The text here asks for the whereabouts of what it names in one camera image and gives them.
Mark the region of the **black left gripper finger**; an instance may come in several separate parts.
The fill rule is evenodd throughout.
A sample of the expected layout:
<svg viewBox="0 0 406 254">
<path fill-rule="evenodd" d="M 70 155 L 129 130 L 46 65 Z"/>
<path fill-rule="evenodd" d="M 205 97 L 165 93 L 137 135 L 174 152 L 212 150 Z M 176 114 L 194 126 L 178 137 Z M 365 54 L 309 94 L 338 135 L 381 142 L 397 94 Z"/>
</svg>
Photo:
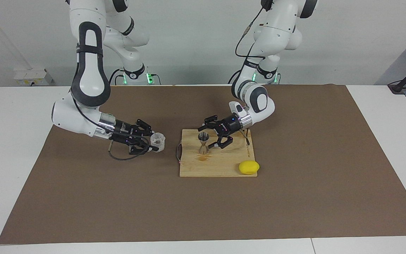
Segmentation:
<svg viewBox="0 0 406 254">
<path fill-rule="evenodd" d="M 221 121 L 218 120 L 217 115 L 213 115 L 211 117 L 208 117 L 204 120 L 204 124 L 198 128 L 199 131 L 203 131 L 205 129 L 213 129 L 215 131 L 220 131 L 221 130 Z"/>
<path fill-rule="evenodd" d="M 233 138 L 230 135 L 217 135 L 217 140 L 214 143 L 211 143 L 208 145 L 209 149 L 219 147 L 221 149 L 224 149 L 225 147 L 229 146 L 232 144 Z"/>
</svg>

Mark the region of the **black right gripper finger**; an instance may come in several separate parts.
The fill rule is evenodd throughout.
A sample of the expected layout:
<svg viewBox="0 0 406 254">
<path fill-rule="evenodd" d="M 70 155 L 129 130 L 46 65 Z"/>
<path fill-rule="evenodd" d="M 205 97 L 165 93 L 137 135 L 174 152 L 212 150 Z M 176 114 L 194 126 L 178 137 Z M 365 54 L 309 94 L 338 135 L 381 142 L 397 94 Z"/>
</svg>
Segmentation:
<svg viewBox="0 0 406 254">
<path fill-rule="evenodd" d="M 134 125 L 134 135 L 137 136 L 152 136 L 154 131 L 151 126 L 141 119 L 137 119 L 136 124 Z"/>
<path fill-rule="evenodd" d="M 136 141 L 135 143 L 129 144 L 130 155 L 143 155 L 150 151 L 158 152 L 159 148 L 157 146 L 152 146 L 143 140 L 139 140 Z"/>
</svg>

